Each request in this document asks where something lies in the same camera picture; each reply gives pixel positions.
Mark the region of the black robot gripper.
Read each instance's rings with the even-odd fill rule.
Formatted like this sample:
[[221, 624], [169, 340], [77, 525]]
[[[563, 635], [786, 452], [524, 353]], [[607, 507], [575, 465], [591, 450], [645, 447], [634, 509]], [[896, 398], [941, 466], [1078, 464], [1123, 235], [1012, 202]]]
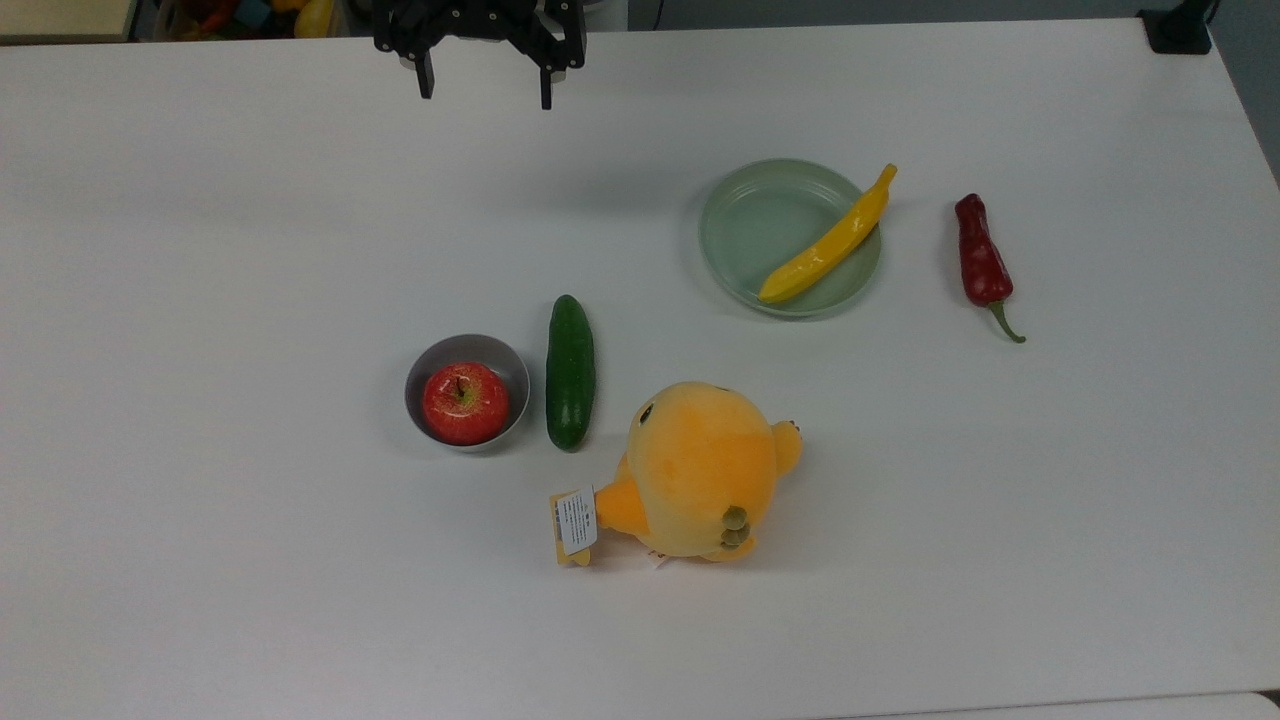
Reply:
[[434, 95], [430, 51], [443, 40], [508, 44], [540, 68], [544, 111], [553, 108], [556, 73], [582, 68], [586, 55], [581, 1], [375, 1], [372, 37], [379, 51], [415, 67], [422, 99]]

